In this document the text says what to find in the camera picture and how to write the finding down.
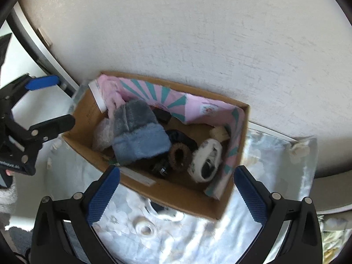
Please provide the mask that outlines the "white tissue pack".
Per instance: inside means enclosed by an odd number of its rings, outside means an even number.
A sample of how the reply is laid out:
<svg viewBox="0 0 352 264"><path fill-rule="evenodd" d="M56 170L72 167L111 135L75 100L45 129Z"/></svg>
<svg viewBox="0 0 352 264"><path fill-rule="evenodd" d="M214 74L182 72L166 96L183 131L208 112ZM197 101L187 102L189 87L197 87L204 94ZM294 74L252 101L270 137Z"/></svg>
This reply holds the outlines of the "white tissue pack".
<svg viewBox="0 0 352 264"><path fill-rule="evenodd" d="M118 167L120 170L120 173L122 173L123 175L125 175L125 176L133 179L134 181L137 181L147 187L151 187L152 185L154 185L156 183L155 180L148 178L148 177L142 175L141 173L138 173L138 172L136 172L132 169L129 169L125 166L119 166L119 164L116 163L114 160L109 160L108 163L109 163L109 165Z"/></svg>

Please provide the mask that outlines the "floral light blue cloth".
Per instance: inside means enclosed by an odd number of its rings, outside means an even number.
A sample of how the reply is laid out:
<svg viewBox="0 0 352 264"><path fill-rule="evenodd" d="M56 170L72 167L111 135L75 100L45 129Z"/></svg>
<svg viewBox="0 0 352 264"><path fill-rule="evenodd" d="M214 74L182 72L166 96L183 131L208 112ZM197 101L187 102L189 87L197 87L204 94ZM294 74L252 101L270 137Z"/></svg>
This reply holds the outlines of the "floral light blue cloth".
<svg viewBox="0 0 352 264"><path fill-rule="evenodd" d="M63 112L73 114L88 89L81 87L68 98ZM317 157L316 138L293 143L248 129L239 164L269 191L289 200L302 200L312 188ZM46 184L53 199L67 199L85 191L102 174L63 137L52 144ZM184 212L179 222L160 220L146 210L147 200L154 202L120 182L101 219L93 223L93 230L115 259L124 263L235 263L260 229L234 184L219 220ZM139 216L154 224L154 236L136 234L133 221Z"/></svg>

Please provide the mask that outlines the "white door frame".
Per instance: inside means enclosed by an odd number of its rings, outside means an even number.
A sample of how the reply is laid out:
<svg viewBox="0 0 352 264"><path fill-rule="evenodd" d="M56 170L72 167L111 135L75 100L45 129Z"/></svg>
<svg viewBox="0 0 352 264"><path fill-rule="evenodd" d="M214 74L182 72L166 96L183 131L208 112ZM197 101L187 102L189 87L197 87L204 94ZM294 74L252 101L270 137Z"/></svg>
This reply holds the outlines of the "white door frame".
<svg viewBox="0 0 352 264"><path fill-rule="evenodd" d="M7 23L32 60L47 75L58 76L60 79L60 88L69 97L72 97L79 89L79 85L50 53L44 39L39 36L39 30L35 31L32 28L18 2L9 13Z"/></svg>

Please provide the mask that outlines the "beige round jar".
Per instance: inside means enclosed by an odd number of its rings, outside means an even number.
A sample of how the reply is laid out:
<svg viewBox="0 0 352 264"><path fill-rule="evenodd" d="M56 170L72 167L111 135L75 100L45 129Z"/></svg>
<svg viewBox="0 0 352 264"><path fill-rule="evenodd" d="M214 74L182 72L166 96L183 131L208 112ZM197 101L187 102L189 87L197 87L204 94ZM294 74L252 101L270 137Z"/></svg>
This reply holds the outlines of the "beige round jar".
<svg viewBox="0 0 352 264"><path fill-rule="evenodd" d="M216 139L220 143L230 139L229 133L224 126L213 127L210 130L209 135L211 138Z"/></svg>

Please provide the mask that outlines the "grey sofa cushion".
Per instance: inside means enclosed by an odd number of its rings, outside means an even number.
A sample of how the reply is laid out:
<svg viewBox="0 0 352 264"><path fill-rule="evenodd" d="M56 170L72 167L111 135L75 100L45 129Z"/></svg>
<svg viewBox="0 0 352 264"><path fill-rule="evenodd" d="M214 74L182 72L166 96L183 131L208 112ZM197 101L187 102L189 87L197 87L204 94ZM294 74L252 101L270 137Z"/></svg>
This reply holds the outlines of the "grey sofa cushion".
<svg viewBox="0 0 352 264"><path fill-rule="evenodd" d="M315 179L310 198L321 215L350 211L351 171Z"/></svg>

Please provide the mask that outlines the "pink fluffy sock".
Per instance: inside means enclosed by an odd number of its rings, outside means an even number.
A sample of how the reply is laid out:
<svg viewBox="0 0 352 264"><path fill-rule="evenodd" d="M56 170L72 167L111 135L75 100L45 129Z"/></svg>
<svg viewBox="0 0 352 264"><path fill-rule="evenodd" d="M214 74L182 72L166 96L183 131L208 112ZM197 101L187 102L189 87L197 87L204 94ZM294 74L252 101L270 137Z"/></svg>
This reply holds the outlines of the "pink fluffy sock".
<svg viewBox="0 0 352 264"><path fill-rule="evenodd" d="M115 110L125 104L125 100L119 92L117 78L115 76L101 75L97 81L107 107L109 119L113 120Z"/></svg>

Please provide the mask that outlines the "grey fluffy clothing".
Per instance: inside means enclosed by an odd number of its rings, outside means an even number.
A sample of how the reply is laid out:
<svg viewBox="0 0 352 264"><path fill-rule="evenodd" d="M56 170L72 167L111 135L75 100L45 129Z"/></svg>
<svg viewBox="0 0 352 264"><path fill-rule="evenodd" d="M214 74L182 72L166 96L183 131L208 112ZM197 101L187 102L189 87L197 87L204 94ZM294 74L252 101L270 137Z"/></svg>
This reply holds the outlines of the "grey fluffy clothing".
<svg viewBox="0 0 352 264"><path fill-rule="evenodd" d="M16 181L9 188L1 188L1 234L15 253L24 255L32 244L32 231L23 230L18 226L11 226L11 216L17 206Z"/></svg>

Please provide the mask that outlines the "white tape roll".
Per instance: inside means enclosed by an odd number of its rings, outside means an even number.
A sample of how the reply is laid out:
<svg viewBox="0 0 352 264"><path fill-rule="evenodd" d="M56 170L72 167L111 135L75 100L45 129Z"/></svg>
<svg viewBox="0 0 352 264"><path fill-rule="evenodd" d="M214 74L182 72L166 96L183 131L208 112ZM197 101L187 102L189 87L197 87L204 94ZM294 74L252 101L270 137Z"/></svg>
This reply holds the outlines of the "white tape roll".
<svg viewBox="0 0 352 264"><path fill-rule="evenodd" d="M155 233L155 226L150 220L139 216L133 221L136 234L141 237L152 237Z"/></svg>

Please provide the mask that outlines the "clear plastic container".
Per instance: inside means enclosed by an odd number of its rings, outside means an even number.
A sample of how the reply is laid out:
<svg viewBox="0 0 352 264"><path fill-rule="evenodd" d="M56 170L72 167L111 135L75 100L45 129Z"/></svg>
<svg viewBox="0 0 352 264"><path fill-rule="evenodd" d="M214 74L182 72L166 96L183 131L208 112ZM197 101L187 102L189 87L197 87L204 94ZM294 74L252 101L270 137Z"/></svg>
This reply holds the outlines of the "clear plastic container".
<svg viewBox="0 0 352 264"><path fill-rule="evenodd" d="M113 121L104 118L95 128L92 137L92 149L104 151L111 146L113 141Z"/></svg>

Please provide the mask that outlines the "small black box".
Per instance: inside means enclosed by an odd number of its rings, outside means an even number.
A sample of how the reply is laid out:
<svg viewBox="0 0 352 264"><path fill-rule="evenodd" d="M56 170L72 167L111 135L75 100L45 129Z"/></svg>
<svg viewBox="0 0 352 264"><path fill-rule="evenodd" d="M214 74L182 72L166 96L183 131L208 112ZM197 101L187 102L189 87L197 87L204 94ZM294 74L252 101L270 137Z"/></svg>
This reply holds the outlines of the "small black box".
<svg viewBox="0 0 352 264"><path fill-rule="evenodd" d="M162 125L167 125L172 117L169 112L166 112L161 108L154 108L153 113L156 116L157 121Z"/></svg>

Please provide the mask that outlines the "white patterned sock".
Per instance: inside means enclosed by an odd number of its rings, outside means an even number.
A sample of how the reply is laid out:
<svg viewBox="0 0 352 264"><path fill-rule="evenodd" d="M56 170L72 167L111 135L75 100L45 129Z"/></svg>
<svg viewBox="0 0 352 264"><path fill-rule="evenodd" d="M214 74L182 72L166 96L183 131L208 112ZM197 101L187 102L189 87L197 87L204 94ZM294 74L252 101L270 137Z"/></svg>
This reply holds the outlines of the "white patterned sock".
<svg viewBox="0 0 352 264"><path fill-rule="evenodd" d="M211 181L221 163L223 147L216 139L207 139L193 153L188 173L196 183Z"/></svg>
<svg viewBox="0 0 352 264"><path fill-rule="evenodd" d="M151 202L150 200L146 201L145 208L151 215L160 220L179 222L184 218L184 213L170 207L161 206L160 204Z"/></svg>

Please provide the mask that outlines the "brown scrunchie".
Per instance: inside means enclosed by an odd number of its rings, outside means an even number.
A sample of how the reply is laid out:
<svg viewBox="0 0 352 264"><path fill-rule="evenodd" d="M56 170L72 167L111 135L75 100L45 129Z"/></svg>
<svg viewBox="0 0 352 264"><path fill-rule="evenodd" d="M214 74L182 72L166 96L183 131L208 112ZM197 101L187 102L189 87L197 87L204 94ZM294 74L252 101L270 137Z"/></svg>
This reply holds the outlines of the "brown scrunchie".
<svg viewBox="0 0 352 264"><path fill-rule="evenodd" d="M169 164L176 172L186 171L192 162L192 152L183 143L176 143L171 146L168 155Z"/></svg>

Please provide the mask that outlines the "blue grey fluffy sock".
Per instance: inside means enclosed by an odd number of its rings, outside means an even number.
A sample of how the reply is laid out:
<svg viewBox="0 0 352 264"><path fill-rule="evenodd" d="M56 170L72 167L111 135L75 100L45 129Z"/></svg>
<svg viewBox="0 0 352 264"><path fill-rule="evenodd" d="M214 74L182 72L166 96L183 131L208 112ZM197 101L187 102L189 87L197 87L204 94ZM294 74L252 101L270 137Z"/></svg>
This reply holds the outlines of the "blue grey fluffy sock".
<svg viewBox="0 0 352 264"><path fill-rule="evenodd" d="M114 112L112 148L120 165L166 153L171 142L148 103L132 99Z"/></svg>

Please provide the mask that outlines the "red black box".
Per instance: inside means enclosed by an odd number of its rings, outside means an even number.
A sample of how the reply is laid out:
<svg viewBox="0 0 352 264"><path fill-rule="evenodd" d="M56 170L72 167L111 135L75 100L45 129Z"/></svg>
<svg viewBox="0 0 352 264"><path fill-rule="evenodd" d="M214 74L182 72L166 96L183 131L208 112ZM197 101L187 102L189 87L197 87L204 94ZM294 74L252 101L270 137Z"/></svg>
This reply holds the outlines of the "red black box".
<svg viewBox="0 0 352 264"><path fill-rule="evenodd" d="M172 173L172 167L167 155L160 155L144 160L144 170L151 175L167 179Z"/></svg>

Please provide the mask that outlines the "floral yellow blanket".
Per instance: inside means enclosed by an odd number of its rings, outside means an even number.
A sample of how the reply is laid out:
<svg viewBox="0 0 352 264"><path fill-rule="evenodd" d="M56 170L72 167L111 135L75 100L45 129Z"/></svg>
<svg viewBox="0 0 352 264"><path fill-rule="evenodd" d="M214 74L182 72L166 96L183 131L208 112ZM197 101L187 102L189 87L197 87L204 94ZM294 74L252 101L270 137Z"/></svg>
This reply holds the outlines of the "floral yellow blanket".
<svg viewBox="0 0 352 264"><path fill-rule="evenodd" d="M338 257L351 236L351 226L344 218L318 216L321 236L323 263L331 263Z"/></svg>

